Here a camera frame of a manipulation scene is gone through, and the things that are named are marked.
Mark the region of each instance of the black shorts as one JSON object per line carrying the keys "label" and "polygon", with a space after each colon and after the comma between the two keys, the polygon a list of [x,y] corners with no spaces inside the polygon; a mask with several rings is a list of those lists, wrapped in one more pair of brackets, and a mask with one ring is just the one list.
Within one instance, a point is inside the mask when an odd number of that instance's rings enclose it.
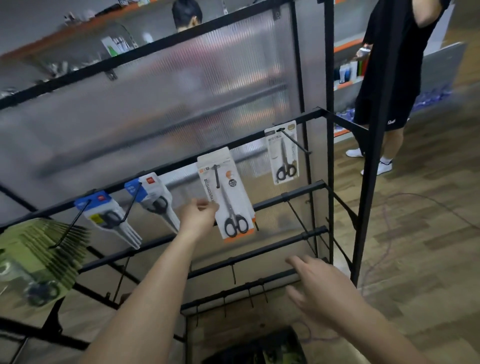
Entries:
{"label": "black shorts", "polygon": [[[396,99],[390,103],[386,131],[403,128],[410,117],[416,97]],[[355,117],[353,122],[358,125],[367,125],[372,113],[372,101],[367,98],[357,97],[355,101]]]}

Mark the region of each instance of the hanging product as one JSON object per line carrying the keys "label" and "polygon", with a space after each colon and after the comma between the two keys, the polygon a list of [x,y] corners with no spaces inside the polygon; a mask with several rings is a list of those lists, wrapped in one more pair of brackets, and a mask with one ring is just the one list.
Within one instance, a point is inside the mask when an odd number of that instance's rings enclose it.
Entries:
{"label": "hanging product", "polygon": [[75,201],[75,206],[79,210],[84,208],[84,216],[99,229],[114,232],[134,249],[140,249],[142,238],[126,219],[123,221],[125,211],[105,191],[79,198]]}
{"label": "hanging product", "polygon": [[275,184],[288,182],[299,176],[298,148],[283,132],[293,140],[297,140],[295,120],[265,129],[268,156]]}
{"label": "hanging product", "polygon": [[36,218],[9,227],[0,236],[0,281],[21,285],[30,306],[42,307],[70,291],[86,257],[89,231]]}
{"label": "hanging product", "polygon": [[219,204],[215,219],[224,241],[253,233],[255,211],[229,149],[198,157],[197,168],[209,200]]}
{"label": "hanging product", "polygon": [[149,173],[125,183],[125,189],[142,207],[160,215],[167,225],[178,233],[180,220],[172,209],[172,194],[155,173]]}

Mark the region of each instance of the blue label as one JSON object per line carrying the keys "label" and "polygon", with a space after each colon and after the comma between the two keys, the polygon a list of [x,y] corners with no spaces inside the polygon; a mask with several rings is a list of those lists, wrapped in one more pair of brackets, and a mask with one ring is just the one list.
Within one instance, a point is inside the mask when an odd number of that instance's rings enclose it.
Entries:
{"label": "blue label", "polygon": [[95,192],[89,196],[80,197],[79,199],[75,200],[74,204],[77,209],[82,210],[85,204],[90,201],[88,206],[86,207],[85,211],[90,210],[91,208],[98,207],[110,202],[112,197],[107,194],[105,191]]}
{"label": "blue label", "polygon": [[142,187],[142,185],[140,185],[138,178],[125,183],[124,187],[132,196],[135,196],[137,189],[140,188],[140,191],[138,191],[138,195],[135,198],[135,202],[142,202],[143,199],[148,196],[147,191]]}

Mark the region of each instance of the black hair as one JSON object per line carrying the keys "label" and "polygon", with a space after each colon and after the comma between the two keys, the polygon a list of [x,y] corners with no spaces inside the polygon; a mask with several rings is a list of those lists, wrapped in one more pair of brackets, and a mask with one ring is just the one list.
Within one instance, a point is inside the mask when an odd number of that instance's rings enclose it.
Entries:
{"label": "black hair", "polygon": [[203,18],[202,9],[195,0],[175,0],[172,5],[172,15],[177,29],[188,26],[194,16],[199,22],[202,22]]}

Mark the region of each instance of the person's left hand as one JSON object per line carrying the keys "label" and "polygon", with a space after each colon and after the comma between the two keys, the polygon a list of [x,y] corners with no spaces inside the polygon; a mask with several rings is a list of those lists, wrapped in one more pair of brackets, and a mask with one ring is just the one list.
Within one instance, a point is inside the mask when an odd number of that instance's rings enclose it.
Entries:
{"label": "person's left hand", "polygon": [[198,241],[213,227],[218,204],[205,199],[195,199],[185,206],[180,219],[179,235]]}

